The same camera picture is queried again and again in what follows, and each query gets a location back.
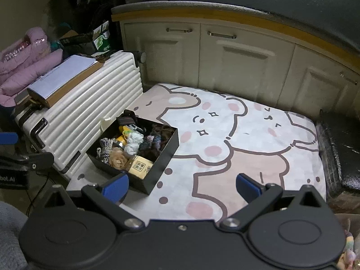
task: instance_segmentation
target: white suitcase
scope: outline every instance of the white suitcase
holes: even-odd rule
[[[16,122],[38,151],[54,155],[53,167],[71,179],[90,161],[87,149],[142,93],[133,54],[119,51],[50,109],[30,105]]]

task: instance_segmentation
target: cabinet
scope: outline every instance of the cabinet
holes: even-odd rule
[[[199,87],[275,106],[294,47],[260,33],[202,24]]]
[[[124,31],[127,50],[146,52],[146,62],[140,65],[145,85],[198,86],[200,24],[127,23]]]
[[[296,46],[278,108],[316,118],[319,110],[349,112],[359,75],[309,49]]]

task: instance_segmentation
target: wall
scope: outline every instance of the wall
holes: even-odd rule
[[[0,0],[0,50],[34,26],[47,28],[50,0]]]

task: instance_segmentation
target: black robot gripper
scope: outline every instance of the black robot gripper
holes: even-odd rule
[[[246,207],[214,220],[148,225],[96,190],[52,187],[20,232],[33,269],[336,270],[345,236],[311,185],[284,191],[236,178]]]

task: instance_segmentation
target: pink jacket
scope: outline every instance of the pink jacket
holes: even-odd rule
[[[40,27],[27,31],[31,44],[9,61],[4,55],[18,46],[23,39],[0,52],[0,105],[15,106],[15,96],[39,76],[61,63],[62,50],[51,53],[47,36]]]

